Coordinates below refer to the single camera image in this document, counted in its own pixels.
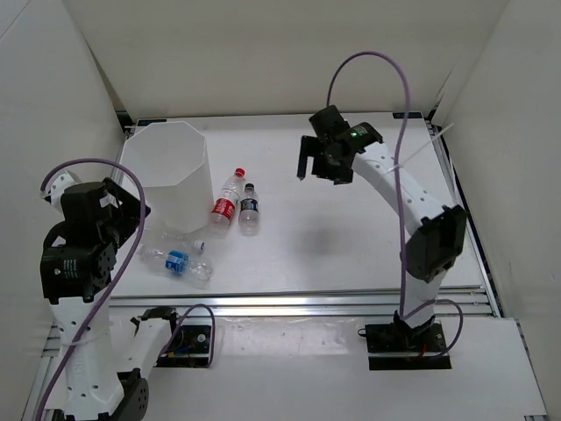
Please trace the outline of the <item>red label plastic bottle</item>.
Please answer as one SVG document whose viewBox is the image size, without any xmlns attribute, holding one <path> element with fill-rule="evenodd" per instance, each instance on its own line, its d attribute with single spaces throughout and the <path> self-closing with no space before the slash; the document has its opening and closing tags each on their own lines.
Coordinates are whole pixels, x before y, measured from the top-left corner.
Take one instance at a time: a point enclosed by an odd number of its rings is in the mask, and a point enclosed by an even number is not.
<svg viewBox="0 0 561 421">
<path fill-rule="evenodd" d="M 210 213 L 209 232 L 211 235 L 223 237 L 228 232 L 242 195 L 244 179 L 245 171 L 242 168 L 236 168 L 233 175 L 221 188 Z"/>
</svg>

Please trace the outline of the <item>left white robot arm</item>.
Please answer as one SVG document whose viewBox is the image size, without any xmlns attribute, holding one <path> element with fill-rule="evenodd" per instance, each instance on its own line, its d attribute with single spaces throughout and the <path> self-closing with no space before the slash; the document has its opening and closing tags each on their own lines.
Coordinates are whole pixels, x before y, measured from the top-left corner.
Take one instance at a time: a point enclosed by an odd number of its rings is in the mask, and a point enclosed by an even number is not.
<svg viewBox="0 0 561 421">
<path fill-rule="evenodd" d="M 53 180 L 45 199 L 64 219 L 47 234 L 39 265 L 60 333 L 60 364 L 41 400 L 61 386 L 58 420 L 141 420 L 148 409 L 147 378 L 161 348 L 173 351 L 184 339 L 171 307 L 110 325 L 117 251 L 139 233 L 150 210 L 110 178 L 80 182 L 67 171 Z"/>
</svg>

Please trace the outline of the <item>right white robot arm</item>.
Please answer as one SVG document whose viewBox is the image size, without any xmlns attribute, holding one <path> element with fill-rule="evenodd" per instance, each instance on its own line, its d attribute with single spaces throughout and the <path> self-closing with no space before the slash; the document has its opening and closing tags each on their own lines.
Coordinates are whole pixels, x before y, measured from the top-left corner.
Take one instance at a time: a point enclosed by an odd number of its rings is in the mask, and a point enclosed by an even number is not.
<svg viewBox="0 0 561 421">
<path fill-rule="evenodd" d="M 311 173 L 334 184 L 349 184 L 359 175 L 398 216 L 405 278 L 394 342 L 412 351 L 425 340 L 442 281 L 463 252 L 466 212 L 459 205 L 437 201 L 398 167 L 382 135 L 367 122 L 350 125 L 334 105 L 318 111 L 309 122 L 314 133 L 301 138 L 298 179 Z"/>
</svg>

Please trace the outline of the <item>dark label small bottle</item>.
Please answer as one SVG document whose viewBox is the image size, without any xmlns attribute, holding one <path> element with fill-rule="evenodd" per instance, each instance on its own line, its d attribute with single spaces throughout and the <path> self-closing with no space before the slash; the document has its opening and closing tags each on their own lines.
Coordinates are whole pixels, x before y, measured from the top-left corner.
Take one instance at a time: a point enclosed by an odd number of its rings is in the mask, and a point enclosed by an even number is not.
<svg viewBox="0 0 561 421">
<path fill-rule="evenodd" d="M 240 231 L 245 236 L 256 235 L 259 230 L 259 197 L 252 183 L 244 187 L 238 215 Z"/>
</svg>

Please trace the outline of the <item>blue label clear bottle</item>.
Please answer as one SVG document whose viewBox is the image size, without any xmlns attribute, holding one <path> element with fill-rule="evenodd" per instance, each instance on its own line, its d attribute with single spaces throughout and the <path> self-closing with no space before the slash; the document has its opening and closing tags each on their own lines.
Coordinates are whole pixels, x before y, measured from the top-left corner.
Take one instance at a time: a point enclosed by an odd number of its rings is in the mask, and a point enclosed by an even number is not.
<svg viewBox="0 0 561 421">
<path fill-rule="evenodd" d="M 205 289 L 214 274 L 211 263 L 193 252 L 143 245 L 138 257 L 152 273 L 198 289 Z"/>
</svg>

